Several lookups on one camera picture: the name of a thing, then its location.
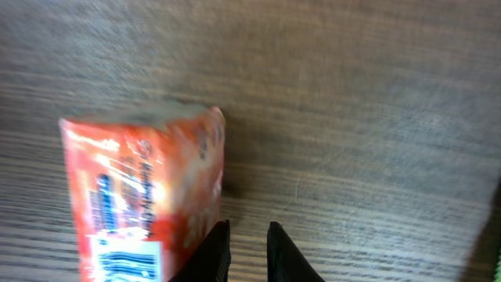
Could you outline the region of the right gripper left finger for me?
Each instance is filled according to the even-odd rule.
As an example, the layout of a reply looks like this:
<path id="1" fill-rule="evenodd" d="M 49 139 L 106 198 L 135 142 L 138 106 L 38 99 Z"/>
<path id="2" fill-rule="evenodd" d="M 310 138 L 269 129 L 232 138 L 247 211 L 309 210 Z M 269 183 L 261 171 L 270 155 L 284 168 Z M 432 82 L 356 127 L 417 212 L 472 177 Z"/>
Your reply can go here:
<path id="1" fill-rule="evenodd" d="M 229 220 L 219 221 L 169 282 L 227 282 L 230 264 Z"/>

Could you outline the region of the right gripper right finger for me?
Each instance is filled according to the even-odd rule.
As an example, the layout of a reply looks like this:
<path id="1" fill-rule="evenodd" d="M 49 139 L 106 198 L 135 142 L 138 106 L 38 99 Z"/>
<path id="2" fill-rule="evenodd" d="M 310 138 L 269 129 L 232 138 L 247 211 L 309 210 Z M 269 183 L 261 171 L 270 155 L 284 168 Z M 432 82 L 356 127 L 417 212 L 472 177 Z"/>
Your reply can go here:
<path id="1" fill-rule="evenodd" d="M 278 222 L 267 233 L 268 282 L 325 282 Z"/>

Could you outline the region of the red small box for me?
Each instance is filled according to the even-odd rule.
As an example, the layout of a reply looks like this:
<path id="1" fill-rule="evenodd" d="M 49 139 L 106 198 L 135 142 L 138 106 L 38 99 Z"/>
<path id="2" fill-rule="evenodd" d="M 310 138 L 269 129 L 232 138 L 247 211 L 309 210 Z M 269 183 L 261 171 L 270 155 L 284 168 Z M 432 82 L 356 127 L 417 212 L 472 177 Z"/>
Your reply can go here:
<path id="1" fill-rule="evenodd" d="M 167 281 L 218 220 L 225 118 L 177 102 L 59 123 L 83 281 Z"/>

